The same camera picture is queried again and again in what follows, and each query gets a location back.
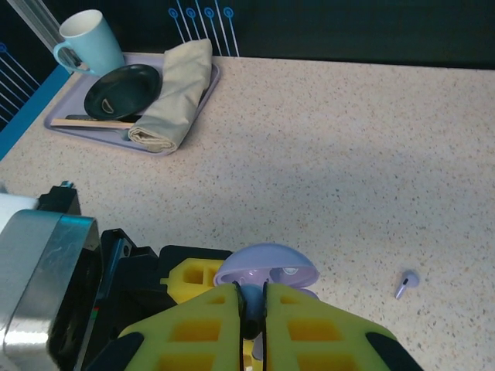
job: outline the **yellow foam pad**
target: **yellow foam pad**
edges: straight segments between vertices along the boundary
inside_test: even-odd
[[[213,277],[225,260],[188,258],[162,278],[160,284],[167,285],[167,294],[182,304],[214,287]]]
[[[128,326],[145,339],[126,371],[238,371],[241,319],[234,284]]]
[[[389,371],[365,335],[391,332],[289,286],[268,286],[266,330],[267,371]]]

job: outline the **light blue mug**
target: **light blue mug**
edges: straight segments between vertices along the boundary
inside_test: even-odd
[[[66,40],[53,49],[55,60],[75,72],[103,76],[125,65],[124,56],[103,14],[90,9],[69,17],[59,29]],[[62,48],[72,49],[89,70],[68,66],[59,58]]]

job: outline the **earbud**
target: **earbud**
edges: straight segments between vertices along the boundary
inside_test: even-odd
[[[407,288],[415,288],[419,285],[419,277],[413,271],[406,271],[402,275],[401,283],[395,292],[395,298],[400,299]]]

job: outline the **blue panel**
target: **blue panel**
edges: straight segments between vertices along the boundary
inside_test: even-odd
[[[69,73],[63,67],[55,68],[9,124],[0,131],[0,160],[21,138],[68,79]]]

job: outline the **dark green plate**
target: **dark green plate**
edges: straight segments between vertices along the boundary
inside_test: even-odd
[[[98,120],[118,120],[147,108],[161,90],[162,78],[155,68],[123,66],[94,83],[84,98],[84,110]]]

